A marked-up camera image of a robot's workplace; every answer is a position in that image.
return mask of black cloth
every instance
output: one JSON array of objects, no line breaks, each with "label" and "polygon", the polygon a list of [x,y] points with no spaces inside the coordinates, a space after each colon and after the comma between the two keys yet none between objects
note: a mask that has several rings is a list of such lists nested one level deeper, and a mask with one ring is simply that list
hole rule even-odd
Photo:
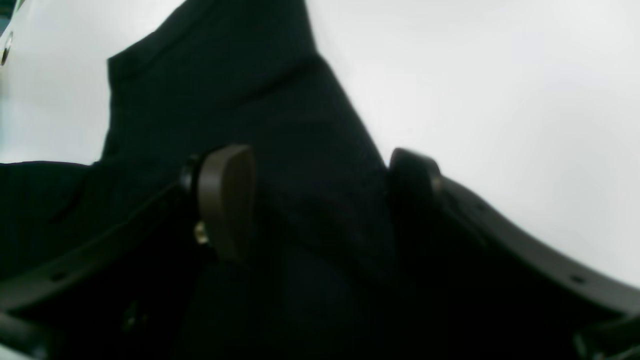
[{"label": "black cloth", "polygon": [[247,143],[261,262],[251,273],[204,270],[175,358],[388,345],[396,330],[372,290],[396,276],[386,169],[315,49],[303,1],[187,0],[109,59],[109,84],[100,161],[0,167],[1,277],[123,222],[190,154]]}]

